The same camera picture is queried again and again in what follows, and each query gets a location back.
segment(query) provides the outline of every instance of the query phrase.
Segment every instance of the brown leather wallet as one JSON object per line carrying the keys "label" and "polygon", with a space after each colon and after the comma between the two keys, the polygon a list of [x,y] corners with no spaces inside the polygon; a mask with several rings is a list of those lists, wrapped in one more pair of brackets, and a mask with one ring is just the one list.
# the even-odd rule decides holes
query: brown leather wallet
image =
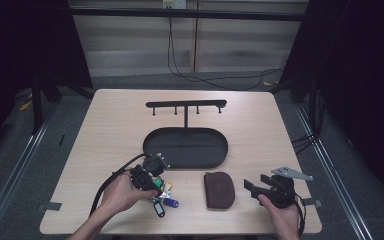
{"label": "brown leather wallet", "polygon": [[205,174],[204,186],[208,208],[226,209],[235,201],[232,178],[225,172]]}

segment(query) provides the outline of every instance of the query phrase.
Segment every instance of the wall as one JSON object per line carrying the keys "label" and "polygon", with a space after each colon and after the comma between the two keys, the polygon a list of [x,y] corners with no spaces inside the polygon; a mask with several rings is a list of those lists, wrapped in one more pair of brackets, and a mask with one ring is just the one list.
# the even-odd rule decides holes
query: wall
{"label": "wall", "polygon": [[[162,8],[161,0],[69,1],[72,6]],[[304,13],[307,1],[189,0],[187,9]],[[92,77],[168,73],[169,20],[74,16]],[[180,72],[262,71],[285,65],[297,22],[172,19]],[[170,53],[170,66],[174,63]]]}

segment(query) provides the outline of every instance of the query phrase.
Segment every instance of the black cable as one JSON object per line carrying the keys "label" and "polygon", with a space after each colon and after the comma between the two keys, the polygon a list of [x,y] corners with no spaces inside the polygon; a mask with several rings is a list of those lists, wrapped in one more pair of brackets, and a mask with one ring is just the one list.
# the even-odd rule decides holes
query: black cable
{"label": "black cable", "polygon": [[311,140],[310,139],[306,139],[306,141],[304,143],[300,143],[298,145],[295,145],[293,146],[294,148],[299,148],[299,147],[302,147],[302,146],[307,146],[308,143],[311,143]]}
{"label": "black cable", "polygon": [[268,92],[270,92],[271,94],[275,95],[276,93],[284,90],[284,89],[289,89],[289,88],[292,88],[295,84],[297,84],[301,79],[305,78],[306,75],[303,75],[303,76],[298,76],[298,77],[294,77],[292,79],[290,79],[289,81],[286,81],[286,82],[283,82],[283,83],[280,83],[278,84],[277,86],[273,87],[272,89],[270,89]]}
{"label": "black cable", "polygon": [[294,200],[295,206],[297,206],[297,208],[298,208],[298,213],[299,213],[299,217],[300,217],[298,236],[301,237],[302,233],[304,232],[304,228],[305,228],[305,219],[307,218],[307,208],[305,207],[305,204],[304,204],[304,201],[302,200],[302,197],[296,193],[295,193],[295,195],[300,199],[301,204],[304,207],[304,214],[303,214],[302,209],[299,206],[298,202],[296,200]]}
{"label": "black cable", "polygon": [[295,139],[295,140],[291,140],[291,142],[292,143],[297,143],[297,142],[302,142],[302,141],[306,141],[306,140],[310,140],[310,139],[312,139],[312,138],[316,138],[316,136],[315,135],[313,135],[313,134],[310,134],[310,135],[304,135],[304,136],[302,136],[302,137],[300,137],[300,138],[297,138],[297,139]]}
{"label": "black cable", "polygon": [[325,109],[325,105],[326,105],[326,102],[324,101],[324,99],[321,97],[321,94],[320,92],[318,92],[317,94],[317,103],[318,103],[318,106],[317,106],[317,123],[316,123],[316,135],[320,135],[320,132],[322,131],[322,126],[323,126],[323,117],[324,117],[324,109]]}
{"label": "black cable", "polygon": [[148,154],[146,153],[142,153],[142,154],[139,154],[137,155],[136,157],[134,157],[132,160],[130,160],[129,162],[127,162],[123,167],[121,167],[119,170],[117,170],[116,172],[113,172],[112,175],[107,178],[107,180],[105,180],[104,183],[102,183],[101,187],[99,188],[98,192],[96,193],[95,195],[95,199],[93,200],[93,204],[92,204],[92,208],[90,209],[90,215],[92,215],[92,213],[96,210],[96,207],[98,206],[98,201],[99,201],[99,198],[101,198],[101,195],[102,193],[104,192],[104,190],[108,187],[108,185],[110,185],[120,174],[124,173],[126,171],[126,168],[132,164],[134,161],[136,161],[138,158],[141,158],[141,157],[149,157]]}
{"label": "black cable", "polygon": [[304,151],[305,149],[307,149],[311,144],[313,144],[312,141],[309,142],[309,143],[307,143],[307,144],[306,144],[303,148],[301,148],[300,150],[296,151],[296,152],[295,152],[295,155],[300,154],[302,151]]}
{"label": "black cable", "polygon": [[[276,68],[276,69],[266,69],[264,70],[263,72],[261,72],[260,74],[258,75],[252,75],[252,76],[240,76],[240,77],[216,77],[216,78],[207,78],[207,79],[203,79],[203,78],[199,78],[199,77],[196,77],[196,76],[191,76],[191,75],[184,75],[182,73],[180,73],[179,71],[179,68],[177,67],[177,63],[176,63],[176,57],[175,57],[175,51],[174,51],[174,41],[173,41],[173,32],[172,32],[172,19],[169,18],[169,44],[168,44],[168,51],[167,51],[167,66],[168,66],[168,69],[170,70],[170,72],[172,74],[174,74],[175,76],[178,76],[184,80],[187,80],[189,82],[196,82],[196,83],[199,83],[199,82],[205,82],[207,84],[210,84],[212,86],[215,86],[215,87],[218,87],[218,88],[223,88],[223,89],[226,89],[226,90],[231,90],[231,91],[246,91],[246,90],[251,90],[253,88],[256,88],[258,86],[261,85],[261,82],[263,81],[263,76],[266,76],[266,75],[269,75],[271,73],[274,73],[274,72],[277,72],[277,71],[283,71],[284,67],[280,67],[280,68]],[[172,58],[173,58],[173,64],[174,64],[174,67],[176,69],[176,72],[173,71],[173,69],[171,68],[170,66],[170,49],[171,49],[171,55],[172,55]],[[242,88],[242,89],[239,89],[239,88],[228,88],[228,87],[224,87],[224,86],[221,86],[221,85],[218,85],[218,84],[215,84],[215,83],[212,83],[211,81],[215,81],[215,80],[222,80],[222,79],[244,79],[244,78],[259,78],[259,81],[251,86],[251,87],[247,87],[247,88]]]}

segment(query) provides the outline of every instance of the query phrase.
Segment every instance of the tabletop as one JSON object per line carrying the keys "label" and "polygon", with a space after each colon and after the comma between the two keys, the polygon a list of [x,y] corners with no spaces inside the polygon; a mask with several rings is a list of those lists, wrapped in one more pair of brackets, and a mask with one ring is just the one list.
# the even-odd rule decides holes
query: tabletop
{"label": "tabletop", "polygon": [[[244,179],[264,187],[260,175],[288,166],[301,172],[274,96],[265,92],[122,90],[101,89],[89,107],[40,230],[44,234],[73,233],[89,216],[101,184],[135,156],[141,154],[145,137],[157,128],[182,127],[183,109],[158,108],[155,116],[145,106],[155,101],[225,99],[221,113],[215,107],[189,108],[189,126],[213,128],[228,141],[225,161],[213,169],[165,170],[161,177],[173,184],[171,197],[179,207],[164,206],[165,216],[152,203],[139,201],[113,217],[103,234],[269,234],[274,233],[268,212],[243,187]],[[235,188],[235,201],[226,210],[206,206],[204,175],[225,172]],[[310,198],[304,180],[295,190]],[[307,206],[304,233],[317,233],[322,225],[314,206]]]}

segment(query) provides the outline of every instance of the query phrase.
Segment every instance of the key hook rack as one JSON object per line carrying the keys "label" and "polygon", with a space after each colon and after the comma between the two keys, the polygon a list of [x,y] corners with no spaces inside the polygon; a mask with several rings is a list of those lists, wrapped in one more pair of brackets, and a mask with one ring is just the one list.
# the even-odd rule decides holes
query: key hook rack
{"label": "key hook rack", "polygon": [[167,102],[147,102],[146,106],[152,108],[152,115],[155,116],[155,108],[174,107],[174,114],[177,115],[177,107],[184,107],[185,129],[188,128],[189,107],[196,107],[196,114],[199,114],[200,106],[216,106],[218,113],[221,108],[226,107],[226,100],[190,100],[190,101],[167,101]]}
{"label": "key hook rack", "polygon": [[212,128],[189,127],[189,107],[215,106],[218,113],[226,107],[226,100],[191,100],[148,102],[146,107],[152,108],[152,115],[156,115],[156,108],[174,107],[184,108],[184,127],[164,127],[153,130],[143,142],[143,151],[146,153],[162,153],[164,161],[170,169],[209,169],[224,162],[228,143],[226,137]]}

